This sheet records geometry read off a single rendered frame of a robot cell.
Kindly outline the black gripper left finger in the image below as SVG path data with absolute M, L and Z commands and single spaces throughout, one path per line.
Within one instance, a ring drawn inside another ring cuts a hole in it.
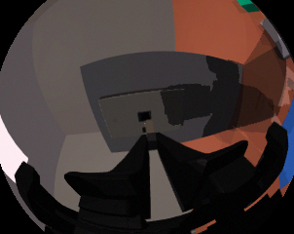
M 131 151 L 111 172 L 69 172 L 66 183 L 78 195 L 101 199 L 130 200 L 144 219 L 151 219 L 150 149 L 147 136 L 141 136 Z

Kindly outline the blue square patch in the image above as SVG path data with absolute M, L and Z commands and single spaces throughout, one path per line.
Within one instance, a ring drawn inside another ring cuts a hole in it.
M 287 129 L 288 151 L 283 171 L 279 175 L 279 187 L 283 188 L 294 176 L 294 100 L 291 101 L 290 109 L 282 127 Z

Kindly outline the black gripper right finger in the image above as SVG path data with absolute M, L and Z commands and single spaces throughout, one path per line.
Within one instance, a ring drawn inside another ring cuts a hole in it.
M 181 212 L 193 209 L 194 200 L 212 173 L 236 161 L 248 147 L 248 141 L 241 140 L 220 151 L 204 153 L 163 134 L 156 133 L 156 137 L 156 148 Z

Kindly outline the small green block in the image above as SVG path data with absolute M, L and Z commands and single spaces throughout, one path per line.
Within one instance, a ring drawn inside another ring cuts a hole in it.
M 237 0 L 238 3 L 248 12 L 260 12 L 259 9 L 256 8 L 256 5 L 252 3 L 251 0 Z

